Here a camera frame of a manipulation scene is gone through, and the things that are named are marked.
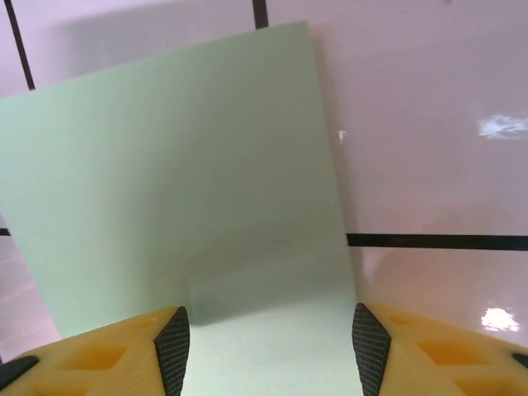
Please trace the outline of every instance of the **pink wall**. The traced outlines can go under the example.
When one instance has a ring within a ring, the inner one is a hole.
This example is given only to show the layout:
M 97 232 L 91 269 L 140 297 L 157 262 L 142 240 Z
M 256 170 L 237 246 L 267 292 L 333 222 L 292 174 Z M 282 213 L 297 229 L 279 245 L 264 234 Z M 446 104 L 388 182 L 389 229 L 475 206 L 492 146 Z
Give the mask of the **pink wall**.
M 528 234 L 523 0 L 267 0 L 317 43 L 348 232 Z M 360 297 L 528 345 L 528 253 L 351 248 Z
M 5 227 L 0 216 L 0 228 Z M 59 340 L 59 333 L 12 238 L 0 237 L 0 356 Z
M 248 0 L 24 0 L 15 8 L 37 88 L 254 28 Z

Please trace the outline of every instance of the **green panel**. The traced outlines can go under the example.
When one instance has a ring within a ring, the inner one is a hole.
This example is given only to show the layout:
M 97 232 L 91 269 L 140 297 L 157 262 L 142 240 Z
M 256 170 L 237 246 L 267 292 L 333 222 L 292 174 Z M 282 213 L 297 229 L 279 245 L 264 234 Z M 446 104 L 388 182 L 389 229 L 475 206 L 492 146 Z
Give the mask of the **green panel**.
M 0 130 L 0 210 L 64 337 L 321 241 L 295 298 L 350 280 L 303 23 L 2 100 Z

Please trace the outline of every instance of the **black line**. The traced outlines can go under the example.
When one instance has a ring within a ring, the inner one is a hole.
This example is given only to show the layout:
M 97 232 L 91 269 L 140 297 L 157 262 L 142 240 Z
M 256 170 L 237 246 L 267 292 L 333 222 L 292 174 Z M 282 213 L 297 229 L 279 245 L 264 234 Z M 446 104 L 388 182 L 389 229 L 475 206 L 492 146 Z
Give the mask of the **black line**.
M 257 29 L 270 25 L 267 21 L 266 0 L 253 0 L 253 15 L 255 16 L 255 27 Z
M 4 0 L 6 4 L 7 14 L 9 21 L 11 22 L 11 28 L 13 30 L 13 36 L 15 37 L 16 48 L 18 49 L 18 56 L 24 69 L 24 75 L 26 76 L 27 87 L 30 91 L 35 89 L 35 83 L 33 82 L 33 76 L 31 76 L 30 64 L 27 61 L 26 50 L 24 49 L 24 42 L 20 34 L 20 28 L 18 27 L 17 16 L 15 15 L 15 9 L 11 3 L 11 0 Z
M 528 251 L 524 235 L 348 233 L 346 238 L 356 247 Z

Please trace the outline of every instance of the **black rubber pad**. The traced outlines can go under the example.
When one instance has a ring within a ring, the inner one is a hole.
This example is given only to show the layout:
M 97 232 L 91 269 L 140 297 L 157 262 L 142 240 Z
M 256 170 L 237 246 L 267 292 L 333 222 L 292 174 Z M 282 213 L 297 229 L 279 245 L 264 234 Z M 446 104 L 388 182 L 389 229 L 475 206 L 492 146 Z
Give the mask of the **black rubber pad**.
M 528 369 L 528 355 L 524 355 L 522 353 L 512 353 L 511 357 Z
M 36 356 L 24 356 L 0 365 L 0 391 L 15 382 L 39 362 Z
M 390 351 L 390 335 L 364 305 L 356 305 L 352 345 L 364 396 L 378 396 Z
M 187 310 L 180 307 L 154 339 L 167 396 L 179 396 L 182 393 L 190 343 Z

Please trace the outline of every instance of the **rectangular hole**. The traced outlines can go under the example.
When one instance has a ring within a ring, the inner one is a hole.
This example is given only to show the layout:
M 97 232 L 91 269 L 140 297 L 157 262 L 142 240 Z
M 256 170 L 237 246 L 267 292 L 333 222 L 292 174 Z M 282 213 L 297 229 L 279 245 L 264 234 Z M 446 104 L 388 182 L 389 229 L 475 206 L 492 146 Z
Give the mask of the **rectangular hole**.
M 418 345 L 438 365 L 486 365 L 489 362 L 472 346 L 463 342 L 424 341 Z
M 70 353 L 58 366 L 63 370 L 109 370 L 125 354 L 126 346 L 96 344 Z
M 456 385 L 466 396 L 526 396 L 526 390 L 511 378 L 460 378 Z

